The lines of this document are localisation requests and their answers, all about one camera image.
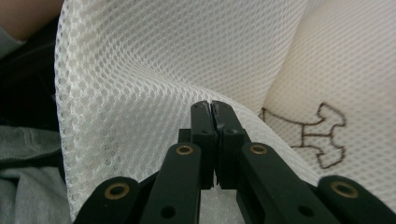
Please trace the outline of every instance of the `screw hole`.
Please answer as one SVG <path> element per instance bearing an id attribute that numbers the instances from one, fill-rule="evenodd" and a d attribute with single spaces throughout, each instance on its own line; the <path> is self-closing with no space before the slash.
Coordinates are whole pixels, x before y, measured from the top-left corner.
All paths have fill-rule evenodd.
<path id="1" fill-rule="evenodd" d="M 346 198 L 353 199 L 359 196 L 357 189 L 343 181 L 334 181 L 332 182 L 331 187 L 337 194 Z"/>
<path id="2" fill-rule="evenodd" d="M 107 187 L 105 197 L 109 200 L 118 200 L 125 197 L 129 192 L 129 185 L 126 183 L 114 183 Z"/>
<path id="3" fill-rule="evenodd" d="M 118 194 L 123 193 L 124 190 L 125 190 L 124 187 L 116 186 L 114 189 L 111 189 L 111 190 L 110 190 L 110 193 L 111 193 L 112 195 L 118 195 Z"/>
<path id="4" fill-rule="evenodd" d="M 263 155 L 268 152 L 268 149 L 262 146 L 252 146 L 250 147 L 250 151 L 253 152 L 254 154 Z"/>
<path id="5" fill-rule="evenodd" d="M 176 209 L 174 207 L 166 206 L 165 208 L 163 208 L 163 210 L 161 210 L 161 216 L 166 219 L 170 219 L 175 215 L 176 215 Z"/>
<path id="6" fill-rule="evenodd" d="M 312 208 L 306 205 L 298 206 L 298 211 L 300 212 L 301 215 L 305 217 L 312 217 L 314 215 L 314 211 L 312 210 Z"/>
<path id="7" fill-rule="evenodd" d="M 178 147 L 176 149 L 176 152 L 177 152 L 177 154 L 184 156 L 184 155 L 191 154 L 193 152 L 193 149 L 192 149 L 192 147 L 189 147 L 189 146 L 182 146 L 182 147 Z"/>

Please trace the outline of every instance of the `white fabric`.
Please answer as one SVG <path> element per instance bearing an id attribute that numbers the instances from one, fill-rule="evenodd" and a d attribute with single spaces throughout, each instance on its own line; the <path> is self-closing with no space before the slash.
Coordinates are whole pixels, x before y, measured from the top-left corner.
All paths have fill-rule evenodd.
<path id="1" fill-rule="evenodd" d="M 265 121 L 317 174 L 352 178 L 396 211 L 395 1 L 326 1 L 300 22 L 265 108 L 312 124 L 322 103 L 311 147 L 296 124 Z"/>
<path id="2" fill-rule="evenodd" d="M 190 105 L 201 100 L 231 104 L 253 141 L 272 146 L 300 178 L 315 184 L 321 172 L 312 161 L 258 115 L 264 100 L 273 109 L 271 86 L 288 67 L 297 27 L 321 2 L 65 1 L 55 68 L 72 218 L 104 180 L 142 180 L 157 171 L 178 129 L 190 127 Z M 272 97 L 266 97 L 270 87 Z M 384 192 L 384 183 L 371 184 Z M 243 223 L 234 194 L 203 191 L 201 222 Z"/>

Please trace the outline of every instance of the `honeycomb mesh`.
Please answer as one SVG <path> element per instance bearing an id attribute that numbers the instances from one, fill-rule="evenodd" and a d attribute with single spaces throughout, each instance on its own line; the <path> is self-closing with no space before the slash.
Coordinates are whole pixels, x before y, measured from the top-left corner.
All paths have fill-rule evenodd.
<path id="1" fill-rule="evenodd" d="M 395 88 L 396 2 L 327 1 L 299 24 L 264 120 L 317 174 L 352 178 L 396 211 Z"/>

